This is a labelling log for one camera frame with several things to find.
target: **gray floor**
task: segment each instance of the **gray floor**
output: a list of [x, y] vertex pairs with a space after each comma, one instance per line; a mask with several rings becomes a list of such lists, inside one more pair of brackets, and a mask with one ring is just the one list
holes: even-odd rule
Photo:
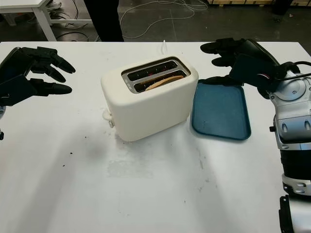
[[[72, 0], [60, 0], [64, 12], [73, 18], [75, 8]], [[76, 0], [79, 7], [79, 18], [89, 18], [83, 0]], [[119, 15], [129, 8], [150, 2], [151, 0], [120, 0]], [[195, 0], [187, 3], [200, 4]], [[125, 39], [125, 41], [213, 41], [217, 38], [233, 37], [252, 38], [257, 41], [298, 41], [311, 54], [311, 7], [290, 8], [283, 17], [276, 16], [270, 7], [258, 6], [225, 6], [209, 7], [206, 11], [196, 11], [192, 18], [169, 19], [152, 26], [142, 37]], [[149, 24], [163, 18], [188, 17], [191, 11], [181, 5], [149, 4], [129, 12], [122, 24], [125, 36], [134, 37], [145, 31]], [[27, 23], [32, 16], [18, 19], [15, 27], [0, 22], [0, 41], [45, 41], [46, 38], [36, 23]], [[56, 36], [66, 32], [83, 32], [89, 41], [97, 37], [92, 25], [82, 29], [67, 29], [64, 25], [53, 26]], [[65, 35], [59, 40], [86, 41], [80, 34]]]

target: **person's leg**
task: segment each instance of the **person's leg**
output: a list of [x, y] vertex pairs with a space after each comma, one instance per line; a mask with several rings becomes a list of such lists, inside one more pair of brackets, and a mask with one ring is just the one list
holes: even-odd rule
[[124, 41], [119, 23], [119, 0], [84, 0], [93, 25], [102, 41]]

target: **white toaster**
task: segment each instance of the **white toaster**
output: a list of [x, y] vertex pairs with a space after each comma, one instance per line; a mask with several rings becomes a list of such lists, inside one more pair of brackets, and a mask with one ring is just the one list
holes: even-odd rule
[[177, 56], [118, 68], [102, 77], [103, 117], [124, 141], [139, 140], [185, 121], [197, 82], [197, 71]]

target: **blue tray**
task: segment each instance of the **blue tray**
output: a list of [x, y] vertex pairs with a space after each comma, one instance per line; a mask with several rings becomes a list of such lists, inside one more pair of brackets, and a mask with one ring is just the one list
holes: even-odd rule
[[198, 83], [192, 127], [205, 135], [246, 140], [251, 135], [245, 95], [240, 86]]

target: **table surface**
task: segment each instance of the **table surface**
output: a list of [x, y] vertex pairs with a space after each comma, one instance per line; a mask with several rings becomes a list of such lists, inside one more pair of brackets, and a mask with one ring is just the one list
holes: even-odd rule
[[47, 0], [0, 0], [1, 8], [40, 7]]
[[[167, 43], [168, 53], [186, 57], [201, 79], [227, 74], [201, 44]], [[260, 44], [281, 63], [311, 61], [298, 43]], [[102, 119], [100, 79], [160, 55], [161, 43], [5, 42], [0, 61], [16, 46], [56, 48], [77, 72], [66, 75], [71, 94], [31, 97], [7, 108], [0, 121], [0, 232], [280, 231], [285, 193], [269, 132], [274, 107], [256, 88], [244, 87], [252, 128], [246, 141], [198, 136], [188, 119], [127, 143]]]

